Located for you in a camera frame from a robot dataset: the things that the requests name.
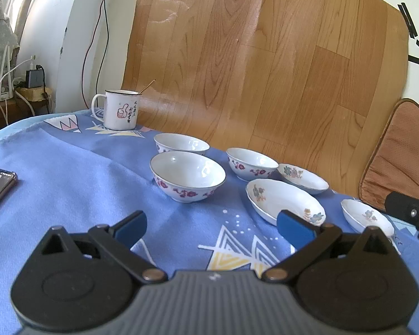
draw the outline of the tablecloth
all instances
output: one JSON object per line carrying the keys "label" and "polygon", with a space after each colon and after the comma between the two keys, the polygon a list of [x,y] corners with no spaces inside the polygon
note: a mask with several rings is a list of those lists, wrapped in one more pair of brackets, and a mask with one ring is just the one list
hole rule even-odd
{"label": "tablecloth", "polygon": [[[148,229],[132,250],[169,276],[178,269],[252,269],[260,275],[291,254],[276,227],[251,207],[245,182],[231,171],[224,152],[211,148],[207,154],[227,173],[212,197],[181,204],[166,196],[149,168],[157,154],[155,134],[141,126],[107,130],[86,111],[47,118],[0,141],[0,168],[19,176],[0,203],[0,335],[20,328],[9,291],[52,225],[84,232],[141,209]],[[340,205],[348,196],[328,190],[316,198],[327,221],[353,232]],[[395,225],[394,241],[419,284],[419,240],[411,228]],[[419,305],[409,328],[419,335]]]}

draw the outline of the floral bowl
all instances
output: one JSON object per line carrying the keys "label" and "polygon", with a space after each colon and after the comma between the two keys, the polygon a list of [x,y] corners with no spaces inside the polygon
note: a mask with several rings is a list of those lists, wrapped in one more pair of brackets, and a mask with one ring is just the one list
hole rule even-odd
{"label": "floral bowl", "polygon": [[326,220],[326,213],[318,200],[296,186],[277,180],[256,179],[250,181],[245,190],[256,212],[274,226],[278,214],[284,209],[315,226]]}
{"label": "floral bowl", "polygon": [[180,135],[178,133],[159,133],[154,137],[158,152],[188,151],[203,155],[210,146],[198,138]]}
{"label": "floral bowl", "polygon": [[356,232],[362,233],[368,226],[377,226],[387,237],[394,234],[390,221],[378,210],[354,199],[341,201],[341,208],[347,222]]}
{"label": "floral bowl", "polygon": [[231,147],[227,150],[231,170],[243,181],[265,179],[278,167],[278,163],[259,152]]}
{"label": "floral bowl", "polygon": [[329,184],[313,172],[289,164],[279,164],[278,171],[284,181],[311,195],[320,194],[329,188]]}
{"label": "floral bowl", "polygon": [[192,152],[163,152],[152,158],[150,166],[160,189],[180,203],[210,197],[226,177],[217,162]]}

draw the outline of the gray ribbed surface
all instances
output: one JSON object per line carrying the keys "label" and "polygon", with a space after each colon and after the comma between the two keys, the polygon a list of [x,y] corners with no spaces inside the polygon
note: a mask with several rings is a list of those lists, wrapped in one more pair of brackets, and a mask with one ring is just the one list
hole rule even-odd
{"label": "gray ribbed surface", "polygon": [[[43,332],[23,329],[21,335]],[[144,286],[115,320],[83,335],[351,335],[315,320],[283,285],[266,284],[253,271],[177,272]],[[409,335],[404,329],[374,334]]]}

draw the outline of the mug rim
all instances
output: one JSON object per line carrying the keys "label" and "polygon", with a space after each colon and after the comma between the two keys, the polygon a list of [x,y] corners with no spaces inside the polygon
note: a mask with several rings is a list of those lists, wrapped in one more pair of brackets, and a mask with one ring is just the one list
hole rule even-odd
{"label": "mug rim", "polygon": [[124,90],[124,89],[106,89],[106,93],[117,93],[123,95],[143,95],[143,93],[138,93],[133,90]]}

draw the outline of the wooden plank pattern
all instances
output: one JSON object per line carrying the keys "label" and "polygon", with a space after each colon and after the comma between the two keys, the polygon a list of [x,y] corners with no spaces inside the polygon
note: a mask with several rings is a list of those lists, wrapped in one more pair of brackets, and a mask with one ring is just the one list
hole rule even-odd
{"label": "wooden plank pattern", "polygon": [[323,5],[324,0],[288,0],[254,135],[286,142],[309,74]]}
{"label": "wooden plank pattern", "polygon": [[330,177],[337,192],[345,192],[346,172],[366,117],[337,105],[318,159],[316,172]]}
{"label": "wooden plank pattern", "polygon": [[360,0],[349,68],[340,94],[341,106],[367,116],[382,65],[387,4]]}
{"label": "wooden plank pattern", "polygon": [[287,140],[284,157],[288,163],[310,171],[317,170],[318,157],[334,115],[348,62],[341,55],[316,47]]}
{"label": "wooden plank pattern", "polygon": [[166,63],[162,97],[188,104],[214,0],[182,0]]}
{"label": "wooden plank pattern", "polygon": [[359,0],[326,0],[317,45],[351,56]]}
{"label": "wooden plank pattern", "polygon": [[382,0],[137,0],[123,88],[138,123],[358,184],[405,83],[408,31]]}
{"label": "wooden plank pattern", "polygon": [[191,102],[180,129],[209,140],[228,90],[251,0],[215,0],[203,43]]}
{"label": "wooden plank pattern", "polygon": [[209,142],[211,146],[222,150],[248,146],[273,56],[272,52],[262,49],[239,47],[222,113]]}
{"label": "wooden plank pattern", "polygon": [[275,52],[287,0],[252,0],[241,44]]}

